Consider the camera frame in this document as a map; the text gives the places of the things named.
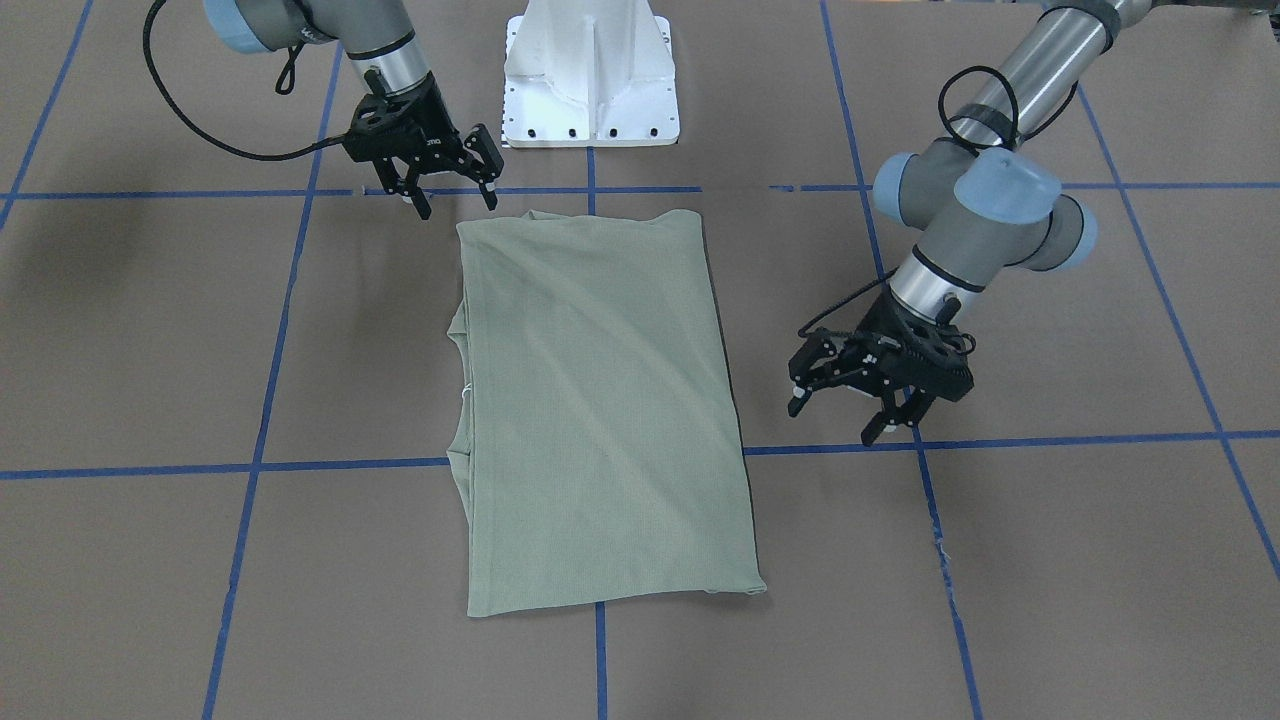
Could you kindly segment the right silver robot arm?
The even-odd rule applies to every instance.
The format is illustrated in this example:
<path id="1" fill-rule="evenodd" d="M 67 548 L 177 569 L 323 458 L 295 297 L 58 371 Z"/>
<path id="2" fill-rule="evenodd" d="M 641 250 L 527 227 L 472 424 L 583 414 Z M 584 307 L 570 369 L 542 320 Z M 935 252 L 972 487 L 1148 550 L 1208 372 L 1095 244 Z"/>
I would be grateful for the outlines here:
<path id="1" fill-rule="evenodd" d="M 372 164 L 385 193 L 431 214 L 422 176 L 456 173 L 475 182 L 497 208 L 504 163 L 483 124 L 461 135 L 452 122 L 413 22 L 402 1 L 206 1 L 212 29 L 243 53 L 342 44 L 365 87 L 340 146 Z"/>

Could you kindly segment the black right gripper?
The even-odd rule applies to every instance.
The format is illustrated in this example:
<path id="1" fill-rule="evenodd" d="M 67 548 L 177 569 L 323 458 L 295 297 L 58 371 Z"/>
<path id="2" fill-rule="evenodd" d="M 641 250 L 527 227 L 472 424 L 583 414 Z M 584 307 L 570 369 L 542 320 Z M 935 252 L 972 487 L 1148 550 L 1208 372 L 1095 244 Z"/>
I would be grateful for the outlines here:
<path id="1" fill-rule="evenodd" d="M 433 210 L 419 186 L 422 173 L 454 170 L 477 184 L 489 211 L 497 209 L 497 181 L 504 160 L 489 129 L 475 124 L 462 140 L 443 101 L 435 76 L 402 94 L 365 94 L 352 115 L 342 147 L 355 161 L 378 161 L 385 195 L 399 196 L 426 222 Z M 407 164 L 397 168 L 398 158 Z M 420 172 L 419 164 L 424 168 Z"/>

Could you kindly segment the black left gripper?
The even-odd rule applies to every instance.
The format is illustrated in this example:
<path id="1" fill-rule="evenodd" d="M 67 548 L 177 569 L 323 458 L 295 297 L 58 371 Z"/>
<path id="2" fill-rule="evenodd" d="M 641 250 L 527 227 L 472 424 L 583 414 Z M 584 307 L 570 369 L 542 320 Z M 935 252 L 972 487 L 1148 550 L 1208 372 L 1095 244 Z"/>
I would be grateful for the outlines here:
<path id="1" fill-rule="evenodd" d="M 860 433 L 863 446 L 918 427 L 938 397 L 957 402 L 974 387 L 966 360 L 974 340 L 952 323 L 961 309 L 948 293 L 938 316 L 923 318 L 884 290 L 854 332 L 805 334 L 788 360 L 794 396 L 787 414 L 797 416 L 818 389 L 845 386 L 881 401 Z"/>

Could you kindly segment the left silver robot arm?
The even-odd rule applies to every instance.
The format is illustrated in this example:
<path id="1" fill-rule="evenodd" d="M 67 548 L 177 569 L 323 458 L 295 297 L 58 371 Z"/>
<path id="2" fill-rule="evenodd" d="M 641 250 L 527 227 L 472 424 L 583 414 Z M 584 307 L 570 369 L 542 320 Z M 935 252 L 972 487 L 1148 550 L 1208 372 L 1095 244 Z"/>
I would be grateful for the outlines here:
<path id="1" fill-rule="evenodd" d="M 1053 1 L 1004 63 L 956 73 L 986 77 L 970 102 L 948 110 L 940 91 L 942 136 L 923 152 L 891 156 L 872 186 L 876 210 L 920 238 L 868 284 L 876 299 L 855 328 L 831 329 L 814 316 L 799 329 L 801 346 L 787 365 L 790 416 L 819 391 L 856 391 L 879 404 L 860 434 L 870 446 L 888 430 L 918 427 L 937 400 L 957 402 L 973 389 L 977 341 L 959 319 L 1002 269 L 1075 266 L 1098 237 L 1094 214 L 1020 147 L 1061 115 L 1089 65 L 1152 9 L 1151 1 Z"/>

